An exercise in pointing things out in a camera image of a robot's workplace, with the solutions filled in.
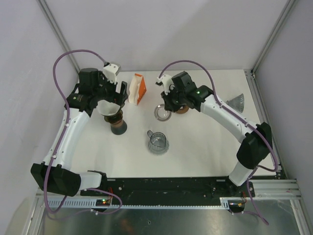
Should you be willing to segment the clear glass dripper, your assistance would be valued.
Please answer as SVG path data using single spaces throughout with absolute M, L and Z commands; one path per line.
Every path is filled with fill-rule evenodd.
M 166 136 L 162 132 L 147 131 L 148 150 L 156 155 L 163 155 L 169 150 L 169 142 Z

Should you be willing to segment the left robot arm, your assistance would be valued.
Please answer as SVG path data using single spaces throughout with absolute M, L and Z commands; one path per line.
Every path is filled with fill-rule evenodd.
M 114 116 L 128 98 L 127 83 L 122 82 L 116 90 L 120 66 L 109 63 L 102 70 L 81 69 L 79 82 L 67 97 L 63 121 L 48 154 L 40 164 L 33 164 L 31 175 L 43 192 L 64 196 L 75 196 L 79 191 L 91 188 L 96 195 L 104 195 L 108 183 L 105 174 L 89 170 L 84 173 L 71 171 L 72 160 L 78 140 L 98 103 L 104 101 L 105 108 L 99 113 Z

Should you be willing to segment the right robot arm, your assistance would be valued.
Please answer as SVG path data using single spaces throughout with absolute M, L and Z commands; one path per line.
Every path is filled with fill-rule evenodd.
M 238 196 L 243 191 L 243 183 L 270 154 L 272 135 L 270 126 L 263 122 L 247 121 L 241 114 L 214 96 L 206 85 L 196 86 L 191 76 L 183 71 L 175 76 L 163 75 L 156 84 L 163 87 L 161 97 L 165 110 L 176 112 L 187 106 L 201 112 L 222 125 L 240 143 L 236 154 L 237 163 L 230 173 L 225 190 L 230 196 Z

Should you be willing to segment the orange coffee filter box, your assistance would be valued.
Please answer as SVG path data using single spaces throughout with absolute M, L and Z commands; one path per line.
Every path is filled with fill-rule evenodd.
M 138 105 L 145 95 L 147 89 L 145 84 L 144 76 L 138 73 L 135 73 L 131 84 L 129 87 L 129 97 L 128 100 L 133 105 Z

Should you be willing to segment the white paper coffee filter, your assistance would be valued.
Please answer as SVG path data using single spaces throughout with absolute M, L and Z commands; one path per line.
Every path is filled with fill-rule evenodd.
M 99 114 L 103 116 L 113 116 L 118 113 L 121 106 L 112 102 L 108 102 L 106 100 L 100 100 L 97 104 L 97 111 Z

